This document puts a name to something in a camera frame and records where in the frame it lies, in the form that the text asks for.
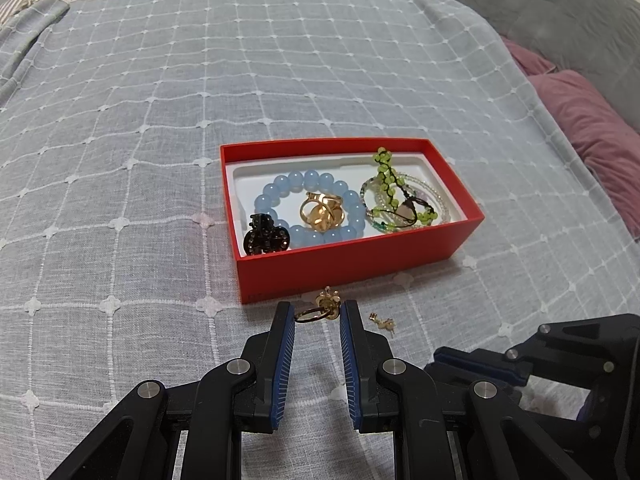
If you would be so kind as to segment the small gold earring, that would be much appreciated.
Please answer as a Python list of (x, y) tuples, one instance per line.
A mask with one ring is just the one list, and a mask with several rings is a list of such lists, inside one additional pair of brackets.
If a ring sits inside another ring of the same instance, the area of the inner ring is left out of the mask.
[(378, 326), (379, 330), (387, 330), (392, 336), (395, 335), (396, 323), (392, 318), (380, 318), (375, 312), (371, 312), (369, 320)]

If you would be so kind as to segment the black flower hair clip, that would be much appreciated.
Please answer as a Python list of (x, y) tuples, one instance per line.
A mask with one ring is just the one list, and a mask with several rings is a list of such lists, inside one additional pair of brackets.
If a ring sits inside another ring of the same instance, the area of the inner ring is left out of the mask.
[(248, 256), (285, 252), (290, 248), (288, 229), (277, 226), (270, 214), (252, 214), (250, 228), (243, 238), (244, 252)]

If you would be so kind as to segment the red jewelry box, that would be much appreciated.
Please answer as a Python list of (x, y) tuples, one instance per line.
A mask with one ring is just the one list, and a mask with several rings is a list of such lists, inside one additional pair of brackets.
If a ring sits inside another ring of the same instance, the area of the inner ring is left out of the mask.
[[(226, 144), (220, 160), (244, 304), (445, 260), (485, 218), (424, 139)], [(287, 228), (290, 248), (248, 256), (252, 214)]]

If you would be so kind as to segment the grey checked bedspread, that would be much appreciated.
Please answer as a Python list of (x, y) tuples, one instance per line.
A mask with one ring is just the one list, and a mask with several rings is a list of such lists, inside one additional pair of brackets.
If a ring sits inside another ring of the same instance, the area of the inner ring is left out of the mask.
[[(358, 191), (378, 148), (464, 213), (454, 254), (375, 229), (236, 257), (256, 197), (304, 172)], [(637, 313), (639, 245), (481, 16), (454, 0), (40, 0), (1, 29), (1, 474), (50, 476), (139, 382), (194, 382), (276, 304), (337, 288), (422, 366), (544, 323)]]

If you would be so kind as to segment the purple pillow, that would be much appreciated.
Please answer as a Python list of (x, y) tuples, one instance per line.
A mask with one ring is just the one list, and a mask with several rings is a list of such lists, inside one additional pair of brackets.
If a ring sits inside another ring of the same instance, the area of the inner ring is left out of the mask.
[(582, 75), (539, 54), (504, 45), (572, 147), (604, 188), (633, 238), (639, 237), (639, 135)]

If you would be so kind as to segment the grey blanket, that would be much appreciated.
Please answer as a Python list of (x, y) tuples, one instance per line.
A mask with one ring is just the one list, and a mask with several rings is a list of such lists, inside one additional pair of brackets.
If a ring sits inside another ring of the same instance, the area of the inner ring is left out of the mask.
[(580, 73), (639, 128), (639, 3), (636, 0), (457, 0), (503, 37)]

